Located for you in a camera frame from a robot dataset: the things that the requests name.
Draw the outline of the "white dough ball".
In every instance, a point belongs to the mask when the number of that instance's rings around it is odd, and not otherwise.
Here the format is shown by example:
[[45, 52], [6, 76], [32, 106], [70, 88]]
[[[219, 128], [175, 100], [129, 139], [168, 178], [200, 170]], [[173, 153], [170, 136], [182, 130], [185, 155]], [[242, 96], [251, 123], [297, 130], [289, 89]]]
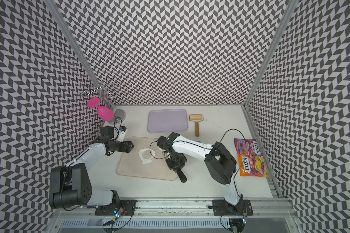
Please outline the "white dough ball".
[[143, 165], [152, 163], [153, 155], [156, 155], [156, 152], [149, 148], [143, 148], [138, 151], [138, 156]]

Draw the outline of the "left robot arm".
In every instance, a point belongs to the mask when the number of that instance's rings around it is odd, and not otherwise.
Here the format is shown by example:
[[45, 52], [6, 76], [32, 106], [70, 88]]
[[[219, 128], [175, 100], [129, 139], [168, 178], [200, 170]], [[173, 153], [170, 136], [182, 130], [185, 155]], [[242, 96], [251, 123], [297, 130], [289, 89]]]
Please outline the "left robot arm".
[[131, 141], [125, 141], [127, 128], [124, 126], [102, 127], [98, 136], [87, 148], [69, 163], [51, 170], [49, 204], [51, 208], [71, 211], [79, 206], [100, 207], [119, 203], [115, 190], [92, 188], [89, 170], [104, 156], [115, 152], [129, 153], [134, 148]]

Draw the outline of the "wooden dough roller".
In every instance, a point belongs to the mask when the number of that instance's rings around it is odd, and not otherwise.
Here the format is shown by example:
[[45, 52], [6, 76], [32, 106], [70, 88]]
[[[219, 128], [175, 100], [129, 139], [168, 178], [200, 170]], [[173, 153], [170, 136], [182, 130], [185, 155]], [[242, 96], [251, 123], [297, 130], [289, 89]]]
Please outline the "wooden dough roller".
[[189, 121], [194, 122], [195, 126], [195, 136], [199, 137], [200, 136], [200, 131], [199, 131], [199, 122], [203, 121], [203, 116], [201, 114], [191, 114], [189, 115]]

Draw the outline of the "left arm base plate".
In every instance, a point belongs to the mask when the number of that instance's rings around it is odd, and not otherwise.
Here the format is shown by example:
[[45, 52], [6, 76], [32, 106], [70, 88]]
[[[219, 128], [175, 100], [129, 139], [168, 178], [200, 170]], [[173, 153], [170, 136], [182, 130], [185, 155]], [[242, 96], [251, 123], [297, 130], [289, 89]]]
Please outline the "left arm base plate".
[[117, 203], [98, 207], [95, 210], [96, 216], [115, 216], [120, 208], [123, 208], [122, 214], [125, 216], [134, 215], [137, 200], [120, 200]]

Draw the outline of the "black handled metal spatula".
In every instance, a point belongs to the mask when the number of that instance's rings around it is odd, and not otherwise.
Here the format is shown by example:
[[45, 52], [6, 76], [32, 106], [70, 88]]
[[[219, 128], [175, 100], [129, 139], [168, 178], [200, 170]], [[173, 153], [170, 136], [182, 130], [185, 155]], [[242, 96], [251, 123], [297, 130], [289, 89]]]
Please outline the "black handled metal spatula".
[[178, 175], [178, 177], [179, 177], [179, 179], [180, 179], [180, 181], [181, 181], [182, 183], [187, 182], [187, 177], [186, 177], [185, 174], [182, 172], [182, 170], [178, 169], [178, 170], [176, 171], [176, 173], [177, 173], [177, 175]]

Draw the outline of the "beige plastic tray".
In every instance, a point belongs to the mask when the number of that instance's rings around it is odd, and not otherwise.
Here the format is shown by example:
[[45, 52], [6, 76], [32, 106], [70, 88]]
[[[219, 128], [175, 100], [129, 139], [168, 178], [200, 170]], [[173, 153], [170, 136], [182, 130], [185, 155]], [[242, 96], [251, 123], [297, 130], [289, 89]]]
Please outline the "beige plastic tray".
[[[121, 156], [116, 172], [118, 175], [174, 181], [178, 175], [167, 167], [162, 150], [156, 146], [155, 138], [131, 137], [128, 139], [134, 145], [129, 153]], [[143, 165], [138, 156], [138, 151], [149, 148], [156, 152], [153, 155], [152, 163]]]

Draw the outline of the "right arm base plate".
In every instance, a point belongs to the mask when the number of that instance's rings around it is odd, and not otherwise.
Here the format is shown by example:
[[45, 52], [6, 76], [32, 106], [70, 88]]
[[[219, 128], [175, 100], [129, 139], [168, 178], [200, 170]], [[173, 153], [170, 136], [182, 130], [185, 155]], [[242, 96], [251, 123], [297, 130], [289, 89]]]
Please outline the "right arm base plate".
[[212, 210], [215, 216], [247, 216], [253, 215], [253, 209], [250, 200], [240, 199], [236, 205], [232, 205], [225, 200], [212, 200]]

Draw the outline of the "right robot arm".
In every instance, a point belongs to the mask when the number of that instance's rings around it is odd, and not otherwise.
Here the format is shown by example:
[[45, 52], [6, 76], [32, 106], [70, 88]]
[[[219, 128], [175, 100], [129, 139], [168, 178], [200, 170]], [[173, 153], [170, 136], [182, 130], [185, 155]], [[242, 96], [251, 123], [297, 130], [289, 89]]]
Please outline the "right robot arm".
[[187, 181], [182, 169], [188, 155], [203, 161], [211, 177], [224, 186], [224, 200], [229, 205], [237, 206], [240, 203], [242, 196], [234, 181], [238, 172], [237, 161], [221, 142], [203, 144], [178, 133], [171, 133], [168, 137], [158, 138], [156, 144], [165, 153], [167, 167], [174, 171], [183, 183]]

